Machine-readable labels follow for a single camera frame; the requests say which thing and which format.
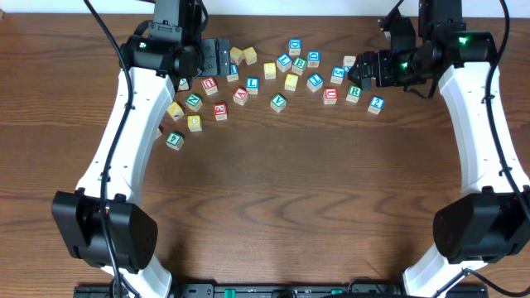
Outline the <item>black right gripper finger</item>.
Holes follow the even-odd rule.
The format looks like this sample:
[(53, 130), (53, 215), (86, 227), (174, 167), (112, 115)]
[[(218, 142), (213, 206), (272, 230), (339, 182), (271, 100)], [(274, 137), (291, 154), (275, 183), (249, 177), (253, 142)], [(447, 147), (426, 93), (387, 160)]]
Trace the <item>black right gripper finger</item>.
[(371, 90), (372, 69), (369, 65), (361, 61), (356, 61), (349, 69), (348, 80), (362, 90)]
[(219, 38), (216, 47), (216, 56), (218, 64), (218, 75), (228, 76), (230, 74), (230, 44), (227, 38)]

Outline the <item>yellow C wooden block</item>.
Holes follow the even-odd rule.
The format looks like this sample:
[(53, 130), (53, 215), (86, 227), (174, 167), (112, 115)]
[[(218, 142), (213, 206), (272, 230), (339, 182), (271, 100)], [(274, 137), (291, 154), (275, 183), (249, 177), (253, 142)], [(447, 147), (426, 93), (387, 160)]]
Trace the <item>yellow C wooden block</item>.
[(287, 74), (284, 84), (285, 90), (295, 91), (298, 80), (299, 76), (297, 74)]

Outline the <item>yellow O wooden block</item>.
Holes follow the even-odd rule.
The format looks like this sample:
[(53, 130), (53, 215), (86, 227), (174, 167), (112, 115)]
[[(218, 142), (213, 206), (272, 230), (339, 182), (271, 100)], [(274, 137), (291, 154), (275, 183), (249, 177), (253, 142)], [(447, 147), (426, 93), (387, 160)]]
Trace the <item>yellow O wooden block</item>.
[(202, 130), (202, 120), (200, 115), (188, 116), (187, 126), (191, 132), (200, 132)]

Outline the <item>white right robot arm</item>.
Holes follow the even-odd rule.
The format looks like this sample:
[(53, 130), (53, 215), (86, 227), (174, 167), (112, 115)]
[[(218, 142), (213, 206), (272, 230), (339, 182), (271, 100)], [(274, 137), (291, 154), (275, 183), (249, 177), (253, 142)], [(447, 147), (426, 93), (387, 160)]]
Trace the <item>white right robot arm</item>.
[(510, 137), (499, 91), (504, 44), (470, 31), (458, 1), (422, 1), (412, 23), (394, 7), (378, 22), (386, 50), (356, 57), (348, 79), (362, 90), (429, 84), (450, 112), (460, 157), (461, 197), (433, 219), (434, 243), (402, 273), (400, 296), (446, 297), (482, 267), (529, 240), (529, 179)]

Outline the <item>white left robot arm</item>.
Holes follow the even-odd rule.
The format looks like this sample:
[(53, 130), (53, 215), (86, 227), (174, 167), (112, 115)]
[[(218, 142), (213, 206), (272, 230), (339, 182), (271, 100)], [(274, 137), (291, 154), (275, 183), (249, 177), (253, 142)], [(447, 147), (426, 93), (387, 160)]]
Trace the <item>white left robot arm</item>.
[(158, 1), (124, 44), (115, 104), (89, 168), (51, 213), (74, 258), (112, 275), (112, 297), (168, 297), (172, 276), (155, 256), (158, 227), (141, 207), (142, 186), (161, 120), (182, 79), (225, 75), (228, 41), (203, 39), (201, 1)]

